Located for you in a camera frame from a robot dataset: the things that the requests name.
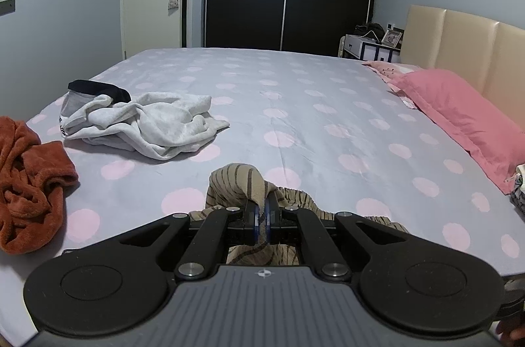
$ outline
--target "white nightstand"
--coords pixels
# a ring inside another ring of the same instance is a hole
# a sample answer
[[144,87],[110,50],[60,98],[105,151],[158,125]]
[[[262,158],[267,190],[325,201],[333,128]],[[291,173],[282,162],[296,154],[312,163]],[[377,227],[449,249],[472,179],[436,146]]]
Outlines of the white nightstand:
[[400,63],[400,50],[394,47],[377,44],[375,40],[347,34],[345,36],[344,51],[351,58],[363,61],[387,61],[389,63]]

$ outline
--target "white crosshair logo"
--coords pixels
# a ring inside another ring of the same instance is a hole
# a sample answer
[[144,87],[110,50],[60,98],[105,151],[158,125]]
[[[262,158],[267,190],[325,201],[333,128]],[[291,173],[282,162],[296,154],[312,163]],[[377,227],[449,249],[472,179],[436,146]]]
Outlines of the white crosshair logo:
[[259,270],[256,275],[267,278],[270,277],[273,273],[270,270]]

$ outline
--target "black cloth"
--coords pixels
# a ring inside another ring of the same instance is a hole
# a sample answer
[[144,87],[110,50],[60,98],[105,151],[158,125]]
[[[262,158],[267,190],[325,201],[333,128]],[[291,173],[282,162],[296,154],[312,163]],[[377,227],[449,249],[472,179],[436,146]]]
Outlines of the black cloth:
[[73,92],[87,95],[108,95],[113,99],[113,104],[116,103],[129,103],[131,96],[125,89],[119,88],[118,86],[111,85],[110,83],[102,83],[99,81],[92,80],[75,80],[67,85],[68,89]]

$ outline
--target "mattress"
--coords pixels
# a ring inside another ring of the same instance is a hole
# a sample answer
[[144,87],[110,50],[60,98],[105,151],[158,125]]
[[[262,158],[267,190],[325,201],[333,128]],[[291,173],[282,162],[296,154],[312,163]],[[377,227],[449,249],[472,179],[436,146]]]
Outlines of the mattress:
[[[301,189],[319,208],[388,216],[425,239],[480,257],[501,274],[525,272],[525,226],[508,197],[470,156],[354,60],[287,52],[149,50],[94,80],[132,95],[213,96],[230,127],[195,154],[158,162],[136,152],[65,141],[80,177],[67,220],[39,251],[0,255],[0,331],[15,345],[34,334],[22,287],[40,262],[174,212],[201,209],[209,174],[251,163],[276,185]],[[64,98],[28,125],[60,140]]]

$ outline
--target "bed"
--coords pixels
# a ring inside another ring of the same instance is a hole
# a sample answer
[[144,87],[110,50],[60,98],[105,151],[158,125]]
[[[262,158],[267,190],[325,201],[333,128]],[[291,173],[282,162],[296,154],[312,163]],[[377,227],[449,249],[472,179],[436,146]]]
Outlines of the bed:
[[[523,55],[524,43],[525,32],[511,26],[412,7],[401,58],[456,71],[524,127],[525,115],[515,103],[516,74],[525,75],[525,64],[515,58]],[[35,333],[22,299],[24,280],[35,266],[64,249],[203,208],[209,174],[231,162],[251,163],[267,180],[306,191],[323,210],[388,216],[417,236],[486,260],[502,275],[525,272],[525,224],[508,197],[444,131],[407,108],[358,61],[259,50],[158,49],[94,80],[131,94],[212,95],[210,113],[230,127],[199,152],[164,163],[80,140],[64,142],[80,177],[66,199],[64,228],[34,253],[0,254],[0,332],[15,346]],[[43,142],[61,138],[63,99],[28,122]]]

